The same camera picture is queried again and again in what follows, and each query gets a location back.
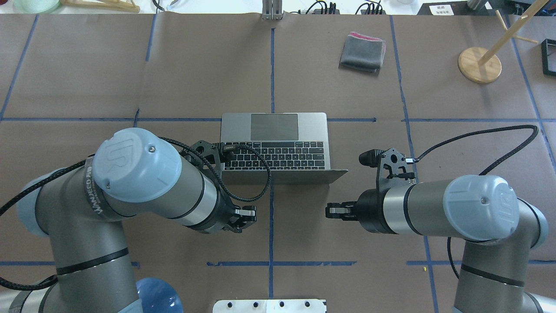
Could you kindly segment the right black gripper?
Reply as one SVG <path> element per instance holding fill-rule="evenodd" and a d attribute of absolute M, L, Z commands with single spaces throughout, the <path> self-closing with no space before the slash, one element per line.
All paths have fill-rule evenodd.
<path fill-rule="evenodd" d="M 358 221 L 363 229 L 368 232 L 387 234 L 388 227 L 378 196 L 379 192 L 377 190 L 366 190 L 357 201 L 327 203 L 326 218 Z"/>

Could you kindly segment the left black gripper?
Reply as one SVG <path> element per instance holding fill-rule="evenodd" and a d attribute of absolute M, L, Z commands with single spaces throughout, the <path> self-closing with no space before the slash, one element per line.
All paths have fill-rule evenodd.
<path fill-rule="evenodd" d="M 191 229 L 200 233 L 217 233 L 221 230 L 242 233 L 242 230 L 257 221 L 256 209 L 253 205 L 241 208 L 235 205 L 227 194 L 219 191 L 213 211 L 205 220 L 191 226 Z"/>

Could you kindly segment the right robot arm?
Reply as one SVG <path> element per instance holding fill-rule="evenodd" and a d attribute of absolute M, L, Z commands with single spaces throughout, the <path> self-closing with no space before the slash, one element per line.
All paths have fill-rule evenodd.
<path fill-rule="evenodd" d="M 327 218 L 358 221 L 371 233 L 465 240 L 454 313 L 553 313 L 555 300 L 524 290 L 530 250 L 548 222 L 499 176 L 399 183 L 329 203 Z"/>

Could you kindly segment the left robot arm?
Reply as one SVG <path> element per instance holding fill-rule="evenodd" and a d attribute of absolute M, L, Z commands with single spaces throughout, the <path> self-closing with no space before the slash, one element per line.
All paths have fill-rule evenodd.
<path fill-rule="evenodd" d="M 256 222 L 221 180 L 221 164 L 243 145 L 192 147 L 139 128 L 118 131 L 95 154 L 26 185 L 4 204 L 52 246 L 56 274 L 33 285 L 1 279 L 3 313 L 141 313 L 142 293 L 123 220 L 154 213 L 200 233 L 240 233 Z"/>

